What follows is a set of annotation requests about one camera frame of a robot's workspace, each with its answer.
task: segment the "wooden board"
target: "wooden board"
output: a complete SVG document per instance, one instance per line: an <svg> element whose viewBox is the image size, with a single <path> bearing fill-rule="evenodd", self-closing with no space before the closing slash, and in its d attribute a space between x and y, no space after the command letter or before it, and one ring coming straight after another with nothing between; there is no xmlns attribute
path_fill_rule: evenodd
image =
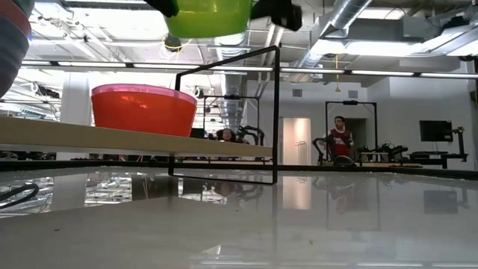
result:
<svg viewBox="0 0 478 269"><path fill-rule="evenodd" d="M191 137L0 117L1 151L272 157L272 148Z"/></svg>

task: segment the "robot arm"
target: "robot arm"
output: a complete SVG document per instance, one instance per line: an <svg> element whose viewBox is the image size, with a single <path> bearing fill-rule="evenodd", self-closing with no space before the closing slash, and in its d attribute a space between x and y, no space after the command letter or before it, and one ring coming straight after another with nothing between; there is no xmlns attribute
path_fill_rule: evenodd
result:
<svg viewBox="0 0 478 269"><path fill-rule="evenodd" d="M236 136L238 141L242 141L246 135L252 135L254 137L254 142L256 146L263 146L264 145L264 137L265 134L262 130L256 127L252 126L239 126L238 131L236 132Z"/></svg>

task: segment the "red shirt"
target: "red shirt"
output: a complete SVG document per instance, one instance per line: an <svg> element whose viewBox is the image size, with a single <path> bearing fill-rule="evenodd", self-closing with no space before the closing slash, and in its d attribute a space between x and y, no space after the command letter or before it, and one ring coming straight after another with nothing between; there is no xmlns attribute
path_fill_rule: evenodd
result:
<svg viewBox="0 0 478 269"><path fill-rule="evenodd" d="M352 133L345 129L343 132L340 132L337 129L332 129L329 131L329 136L334 138L334 145L331 148L334 158L342 155L348 157L350 148L347 147L345 141L350 140L350 145L353 145Z"/></svg>

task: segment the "orange bowl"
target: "orange bowl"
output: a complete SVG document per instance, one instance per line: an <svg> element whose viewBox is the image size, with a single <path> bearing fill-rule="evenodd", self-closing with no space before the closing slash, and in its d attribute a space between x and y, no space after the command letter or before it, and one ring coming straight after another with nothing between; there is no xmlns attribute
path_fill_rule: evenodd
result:
<svg viewBox="0 0 478 269"><path fill-rule="evenodd" d="M189 137L194 97L143 84L107 84L91 92L97 127Z"/></svg>

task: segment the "doorway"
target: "doorway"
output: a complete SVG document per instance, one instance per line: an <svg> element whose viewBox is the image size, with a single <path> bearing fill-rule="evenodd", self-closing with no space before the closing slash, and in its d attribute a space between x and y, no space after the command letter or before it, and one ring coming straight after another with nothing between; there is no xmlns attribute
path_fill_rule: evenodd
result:
<svg viewBox="0 0 478 269"><path fill-rule="evenodd" d="M282 118L282 164L311 164L311 119Z"/></svg>
<svg viewBox="0 0 478 269"><path fill-rule="evenodd" d="M346 119L346 128L352 132L354 143L354 160L359 159L357 149L367 146L367 119Z"/></svg>

